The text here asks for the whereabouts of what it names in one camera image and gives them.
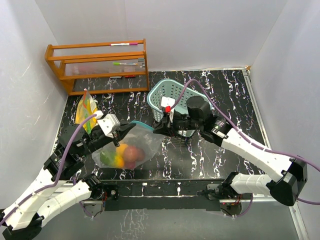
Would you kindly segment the small yellow orange fruit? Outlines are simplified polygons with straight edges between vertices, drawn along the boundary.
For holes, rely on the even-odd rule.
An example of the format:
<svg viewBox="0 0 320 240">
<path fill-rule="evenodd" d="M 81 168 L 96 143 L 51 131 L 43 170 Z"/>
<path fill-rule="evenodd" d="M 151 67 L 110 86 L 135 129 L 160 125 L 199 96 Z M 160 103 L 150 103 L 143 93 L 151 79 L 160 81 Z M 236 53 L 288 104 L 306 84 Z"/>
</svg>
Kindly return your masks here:
<svg viewBox="0 0 320 240">
<path fill-rule="evenodd" d="M 128 147 L 127 144 L 125 143 L 121 143 L 118 147 L 116 147 L 115 149 L 115 152 L 116 152 L 116 155 L 119 155 L 119 156 L 123 156 L 124 154 L 124 151 L 126 150 L 126 148 Z"/>
</svg>

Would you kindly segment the clear bag blue zipper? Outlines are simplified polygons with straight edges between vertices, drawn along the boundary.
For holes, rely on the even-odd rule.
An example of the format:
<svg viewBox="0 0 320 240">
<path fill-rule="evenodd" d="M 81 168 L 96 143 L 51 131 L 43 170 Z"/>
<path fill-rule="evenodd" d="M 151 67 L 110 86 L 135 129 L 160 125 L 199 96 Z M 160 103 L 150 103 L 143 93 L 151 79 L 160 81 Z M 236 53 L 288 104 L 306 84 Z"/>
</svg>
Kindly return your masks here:
<svg viewBox="0 0 320 240">
<path fill-rule="evenodd" d="M 151 160 L 158 152 L 165 136 L 153 133 L 153 128 L 140 121 L 116 147 L 112 142 L 92 153 L 94 162 L 101 168 L 133 170 Z"/>
</svg>

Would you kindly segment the brown passion fruit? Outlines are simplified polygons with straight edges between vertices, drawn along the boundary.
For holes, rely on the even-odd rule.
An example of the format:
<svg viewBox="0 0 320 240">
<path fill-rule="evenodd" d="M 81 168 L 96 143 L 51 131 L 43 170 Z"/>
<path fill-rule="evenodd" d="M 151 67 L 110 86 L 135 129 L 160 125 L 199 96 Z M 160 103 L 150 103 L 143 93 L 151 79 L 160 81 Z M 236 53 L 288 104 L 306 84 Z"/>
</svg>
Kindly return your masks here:
<svg viewBox="0 0 320 240">
<path fill-rule="evenodd" d="M 145 159 L 145 152 L 139 147 L 128 146 L 123 153 L 123 159 L 125 162 L 141 162 Z"/>
</svg>

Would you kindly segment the orange green mango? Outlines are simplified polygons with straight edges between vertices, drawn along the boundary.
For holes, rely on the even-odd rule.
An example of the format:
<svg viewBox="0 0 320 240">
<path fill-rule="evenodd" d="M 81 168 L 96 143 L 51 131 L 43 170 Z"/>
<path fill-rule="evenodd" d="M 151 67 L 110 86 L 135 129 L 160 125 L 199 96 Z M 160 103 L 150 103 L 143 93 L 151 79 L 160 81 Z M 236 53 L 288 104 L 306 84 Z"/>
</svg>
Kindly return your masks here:
<svg viewBox="0 0 320 240">
<path fill-rule="evenodd" d="M 108 168 L 122 169 L 125 166 L 124 159 L 119 153 L 103 150 L 99 156 L 101 163 Z"/>
</svg>

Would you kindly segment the pink dragon fruit piece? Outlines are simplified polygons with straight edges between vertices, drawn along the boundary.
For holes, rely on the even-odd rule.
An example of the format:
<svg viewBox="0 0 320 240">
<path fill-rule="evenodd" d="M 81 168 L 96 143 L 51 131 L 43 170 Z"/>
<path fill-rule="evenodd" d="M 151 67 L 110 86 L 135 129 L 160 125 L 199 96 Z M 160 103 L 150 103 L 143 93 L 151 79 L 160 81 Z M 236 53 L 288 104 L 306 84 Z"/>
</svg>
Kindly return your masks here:
<svg viewBox="0 0 320 240">
<path fill-rule="evenodd" d="M 125 162 L 125 168 L 126 169 L 134 169 L 136 167 L 136 161 L 126 161 Z"/>
</svg>

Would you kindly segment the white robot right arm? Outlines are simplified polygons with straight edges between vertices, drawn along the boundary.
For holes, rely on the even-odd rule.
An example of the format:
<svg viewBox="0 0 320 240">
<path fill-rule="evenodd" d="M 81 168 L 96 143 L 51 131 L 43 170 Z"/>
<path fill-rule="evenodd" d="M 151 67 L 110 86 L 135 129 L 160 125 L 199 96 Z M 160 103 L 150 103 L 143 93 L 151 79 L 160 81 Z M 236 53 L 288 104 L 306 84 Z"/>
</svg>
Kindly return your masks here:
<svg viewBox="0 0 320 240">
<path fill-rule="evenodd" d="M 187 113 L 176 112 L 175 100 L 161 97 L 163 117 L 154 129 L 155 134 L 176 136 L 179 131 L 199 131 L 202 138 L 229 150 L 264 173 L 258 175 L 232 172 L 219 186 L 219 193 L 233 199 L 240 194 L 272 196 L 279 203 L 293 206 L 307 182 L 305 162 L 283 154 L 274 153 L 265 145 L 236 130 L 228 121 L 213 114 L 210 104 L 202 96 L 192 96 L 186 101 Z"/>
</svg>

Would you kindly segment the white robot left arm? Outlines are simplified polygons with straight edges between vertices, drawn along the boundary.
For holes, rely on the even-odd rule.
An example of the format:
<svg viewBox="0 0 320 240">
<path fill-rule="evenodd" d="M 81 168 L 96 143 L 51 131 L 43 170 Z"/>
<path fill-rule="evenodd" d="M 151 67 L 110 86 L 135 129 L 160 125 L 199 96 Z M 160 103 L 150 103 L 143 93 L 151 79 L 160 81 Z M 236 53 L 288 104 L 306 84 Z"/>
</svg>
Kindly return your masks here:
<svg viewBox="0 0 320 240">
<path fill-rule="evenodd" d="M 106 135 L 104 127 L 110 127 Z M 58 138 L 56 150 L 44 163 L 36 179 L 9 207 L 0 211 L 0 224 L 5 227 L 6 240 L 32 240 L 55 216 L 84 200 L 115 200 L 118 187 L 104 185 L 93 173 L 85 176 L 67 190 L 53 193 L 80 170 L 87 157 L 109 143 L 119 144 L 135 127 L 134 123 L 97 125 L 88 134 L 80 124 L 72 124 Z"/>
</svg>

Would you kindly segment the light green plastic basket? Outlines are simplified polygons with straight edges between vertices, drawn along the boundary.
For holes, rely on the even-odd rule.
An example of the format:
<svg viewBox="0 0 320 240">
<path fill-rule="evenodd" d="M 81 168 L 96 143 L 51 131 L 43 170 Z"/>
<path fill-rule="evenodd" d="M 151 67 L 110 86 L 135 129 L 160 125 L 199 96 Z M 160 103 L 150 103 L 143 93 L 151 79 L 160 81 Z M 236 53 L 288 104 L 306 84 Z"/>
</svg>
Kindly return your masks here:
<svg viewBox="0 0 320 240">
<path fill-rule="evenodd" d="M 147 96 L 156 125 L 154 134 L 189 138 L 199 131 L 213 142 L 213 105 L 206 93 L 188 88 L 172 79 L 158 82 Z"/>
</svg>

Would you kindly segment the orange wooden shelf rack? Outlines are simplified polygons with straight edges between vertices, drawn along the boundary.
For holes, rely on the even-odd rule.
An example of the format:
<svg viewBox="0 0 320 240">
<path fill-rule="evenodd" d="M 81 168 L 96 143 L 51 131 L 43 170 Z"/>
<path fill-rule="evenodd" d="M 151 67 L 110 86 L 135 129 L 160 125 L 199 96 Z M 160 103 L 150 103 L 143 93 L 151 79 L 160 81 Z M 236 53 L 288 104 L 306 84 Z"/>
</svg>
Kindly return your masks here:
<svg viewBox="0 0 320 240">
<path fill-rule="evenodd" d="M 110 46 L 110 44 L 117 43 L 138 43 L 138 45 Z M 138 58 L 145 59 L 145 67 L 113 65 L 113 62 L 138 63 Z M 146 92 L 150 90 L 145 39 L 65 45 L 49 44 L 44 59 L 69 96 L 84 94 L 83 90 L 75 89 L 75 84 L 77 80 L 88 79 L 145 77 L 145 86 L 92 90 L 92 94 Z"/>
</svg>

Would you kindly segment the green pen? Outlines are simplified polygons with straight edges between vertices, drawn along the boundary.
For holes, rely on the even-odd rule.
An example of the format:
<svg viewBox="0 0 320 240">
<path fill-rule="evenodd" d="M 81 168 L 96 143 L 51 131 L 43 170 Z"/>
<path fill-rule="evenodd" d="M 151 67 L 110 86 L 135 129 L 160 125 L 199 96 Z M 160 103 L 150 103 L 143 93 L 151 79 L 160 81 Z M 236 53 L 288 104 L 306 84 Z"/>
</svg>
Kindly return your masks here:
<svg viewBox="0 0 320 240">
<path fill-rule="evenodd" d="M 138 66 L 138 63 L 131 63 L 131 62 L 113 62 L 114 66 Z"/>
</svg>

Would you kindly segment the small grey box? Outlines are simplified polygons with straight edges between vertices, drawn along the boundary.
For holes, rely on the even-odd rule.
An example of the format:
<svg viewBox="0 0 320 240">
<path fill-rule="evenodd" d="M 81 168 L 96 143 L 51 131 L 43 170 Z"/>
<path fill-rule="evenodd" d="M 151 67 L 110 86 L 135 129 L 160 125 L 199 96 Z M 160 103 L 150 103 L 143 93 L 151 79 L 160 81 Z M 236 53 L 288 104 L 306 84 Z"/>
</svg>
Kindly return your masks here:
<svg viewBox="0 0 320 240">
<path fill-rule="evenodd" d="M 137 59 L 137 65 L 140 67 L 140 68 L 144 68 L 146 66 L 146 63 L 145 63 L 145 59 L 144 58 L 138 58 Z"/>
</svg>

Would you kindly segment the pink white pen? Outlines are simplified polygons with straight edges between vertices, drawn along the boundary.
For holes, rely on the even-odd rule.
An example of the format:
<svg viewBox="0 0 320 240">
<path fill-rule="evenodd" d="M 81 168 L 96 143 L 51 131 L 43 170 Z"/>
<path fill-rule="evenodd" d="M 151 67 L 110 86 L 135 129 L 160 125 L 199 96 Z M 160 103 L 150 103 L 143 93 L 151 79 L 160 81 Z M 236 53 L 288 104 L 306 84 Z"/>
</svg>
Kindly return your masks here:
<svg viewBox="0 0 320 240">
<path fill-rule="evenodd" d="M 122 43 L 111 43 L 111 47 L 116 47 L 116 46 L 137 46 L 137 42 L 122 42 Z"/>
</svg>

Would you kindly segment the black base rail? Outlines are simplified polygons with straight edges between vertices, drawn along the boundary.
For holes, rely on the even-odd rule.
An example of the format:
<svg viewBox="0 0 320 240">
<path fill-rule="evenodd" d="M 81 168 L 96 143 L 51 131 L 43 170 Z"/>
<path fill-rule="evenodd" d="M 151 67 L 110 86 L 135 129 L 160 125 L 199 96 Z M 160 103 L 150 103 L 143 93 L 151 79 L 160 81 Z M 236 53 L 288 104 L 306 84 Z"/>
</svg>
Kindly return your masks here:
<svg viewBox="0 0 320 240">
<path fill-rule="evenodd" d="M 220 211 L 220 199 L 208 190 L 222 183 L 214 179 L 103 180 L 105 211 L 206 210 Z"/>
</svg>

